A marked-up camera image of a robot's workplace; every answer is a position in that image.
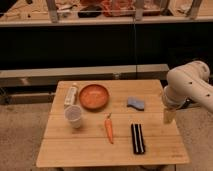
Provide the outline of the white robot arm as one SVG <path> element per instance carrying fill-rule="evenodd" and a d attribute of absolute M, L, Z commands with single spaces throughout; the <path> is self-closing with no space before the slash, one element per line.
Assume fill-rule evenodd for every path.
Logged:
<path fill-rule="evenodd" d="M 164 123 L 170 124 L 187 99 L 213 114 L 213 86 L 209 84 L 210 69 L 203 61 L 192 61 L 168 71 L 168 85 L 163 88 Z"/>

